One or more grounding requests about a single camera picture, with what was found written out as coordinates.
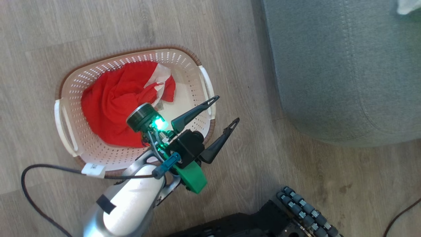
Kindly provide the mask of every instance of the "white cable label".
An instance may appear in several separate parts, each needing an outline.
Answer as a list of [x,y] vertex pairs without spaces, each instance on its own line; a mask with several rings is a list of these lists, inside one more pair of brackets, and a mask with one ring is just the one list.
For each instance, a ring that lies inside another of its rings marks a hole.
[[94,163],[86,163],[86,165],[82,169],[82,174],[87,176],[93,176],[97,178],[104,178],[105,177],[105,166],[100,164]]

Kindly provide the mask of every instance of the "green light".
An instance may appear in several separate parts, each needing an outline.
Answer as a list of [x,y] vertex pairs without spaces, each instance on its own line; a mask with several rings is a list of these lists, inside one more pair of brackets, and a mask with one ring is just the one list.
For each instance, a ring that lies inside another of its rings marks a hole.
[[157,130],[163,131],[165,128],[168,127],[167,121],[165,121],[163,118],[158,117],[155,119],[155,121],[152,123],[152,126],[155,127]]

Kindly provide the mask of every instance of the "wooden floor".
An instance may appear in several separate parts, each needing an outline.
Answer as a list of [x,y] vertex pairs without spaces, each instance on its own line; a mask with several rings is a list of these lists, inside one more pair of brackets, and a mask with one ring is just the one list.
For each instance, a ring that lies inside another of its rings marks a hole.
[[[293,187],[346,237],[380,237],[421,196],[421,141],[343,148],[297,132],[282,115],[259,1],[0,0],[0,236],[63,236],[27,203],[22,170],[34,163],[77,167],[56,131],[57,86],[99,57],[158,44],[194,51],[216,94],[213,139],[241,122],[199,195],[176,190],[156,208],[147,236],[165,236],[224,215],[257,211]],[[51,170],[29,173],[36,203],[75,236],[80,217],[110,182]],[[420,236],[421,205],[390,237]]]

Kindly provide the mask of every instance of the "red cloth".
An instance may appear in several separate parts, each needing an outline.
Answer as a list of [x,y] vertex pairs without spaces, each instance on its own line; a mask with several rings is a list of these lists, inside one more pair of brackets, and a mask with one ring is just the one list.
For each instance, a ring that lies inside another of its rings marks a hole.
[[[152,83],[144,88],[158,63],[127,63],[121,69],[105,72],[82,94],[82,111],[92,131],[104,142],[126,147],[144,147],[141,133],[127,124],[127,117],[140,105],[157,99]],[[173,102],[176,83],[172,75],[165,82],[162,100]]]

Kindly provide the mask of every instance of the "laundry basket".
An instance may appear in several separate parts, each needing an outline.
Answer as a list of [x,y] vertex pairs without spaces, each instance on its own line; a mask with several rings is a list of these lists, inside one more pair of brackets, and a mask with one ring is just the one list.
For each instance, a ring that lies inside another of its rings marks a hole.
[[[214,96],[211,81],[200,60],[181,46],[146,48],[76,68],[63,80],[54,115],[62,143],[82,167],[86,163],[101,164],[106,166],[108,175],[119,175],[147,149],[114,146],[102,141],[89,127],[80,103],[83,91],[101,74],[139,61],[154,61],[171,69],[176,82],[174,102],[162,101],[159,110],[167,121]],[[200,131],[206,143],[215,127],[215,112],[215,105],[212,105],[190,122],[186,129]]]

